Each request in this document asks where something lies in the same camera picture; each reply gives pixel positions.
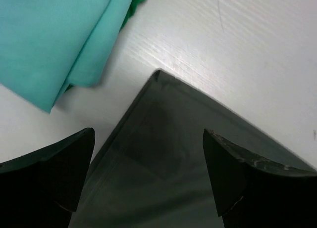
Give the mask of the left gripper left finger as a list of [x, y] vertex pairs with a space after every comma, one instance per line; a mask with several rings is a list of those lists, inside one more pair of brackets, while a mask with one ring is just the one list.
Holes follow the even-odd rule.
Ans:
[[85, 128], [0, 165], [2, 228], [66, 228], [77, 210], [95, 146]]

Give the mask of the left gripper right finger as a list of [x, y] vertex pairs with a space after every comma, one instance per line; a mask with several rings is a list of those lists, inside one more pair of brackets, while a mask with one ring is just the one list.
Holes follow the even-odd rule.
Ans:
[[203, 149], [226, 228], [316, 227], [316, 172], [274, 162], [210, 130]]

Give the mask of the dark grey t-shirt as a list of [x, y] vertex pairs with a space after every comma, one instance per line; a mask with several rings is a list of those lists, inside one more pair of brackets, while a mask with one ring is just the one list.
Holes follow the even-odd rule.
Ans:
[[93, 162], [72, 228], [225, 228], [203, 149], [210, 130], [274, 162], [316, 172], [203, 93], [158, 70]]

